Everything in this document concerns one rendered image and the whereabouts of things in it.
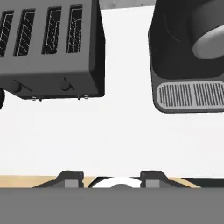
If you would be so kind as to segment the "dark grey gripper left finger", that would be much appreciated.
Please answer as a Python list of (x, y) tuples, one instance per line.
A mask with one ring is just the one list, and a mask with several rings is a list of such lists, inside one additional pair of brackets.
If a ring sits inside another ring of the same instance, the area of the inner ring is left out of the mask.
[(84, 171), (62, 171), (55, 179), (36, 185), (36, 188), (83, 188)]

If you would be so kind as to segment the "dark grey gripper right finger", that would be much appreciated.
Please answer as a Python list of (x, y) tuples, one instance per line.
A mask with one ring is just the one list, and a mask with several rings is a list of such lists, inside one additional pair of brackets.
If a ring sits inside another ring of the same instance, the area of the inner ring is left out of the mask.
[(187, 188), (187, 185), (169, 179), (162, 171), (141, 171), (141, 188)]

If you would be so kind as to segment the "white and black round object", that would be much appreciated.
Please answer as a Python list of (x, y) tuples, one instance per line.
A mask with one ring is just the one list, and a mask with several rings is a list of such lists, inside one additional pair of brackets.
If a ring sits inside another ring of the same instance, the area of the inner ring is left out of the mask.
[(96, 177), (88, 185), (89, 188), (139, 188), (140, 178), (137, 177)]

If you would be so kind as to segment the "black coffee machine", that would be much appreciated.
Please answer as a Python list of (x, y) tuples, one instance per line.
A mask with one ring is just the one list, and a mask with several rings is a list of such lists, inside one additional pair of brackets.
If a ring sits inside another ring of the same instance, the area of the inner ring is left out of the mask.
[(224, 112), (224, 0), (157, 0), (148, 40), (159, 111)]

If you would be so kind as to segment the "black four-slot toaster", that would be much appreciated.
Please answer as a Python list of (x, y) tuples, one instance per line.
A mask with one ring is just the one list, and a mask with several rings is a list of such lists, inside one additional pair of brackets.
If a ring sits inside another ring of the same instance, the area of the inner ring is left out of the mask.
[(0, 0), (0, 88), (22, 99), (102, 97), (99, 0)]

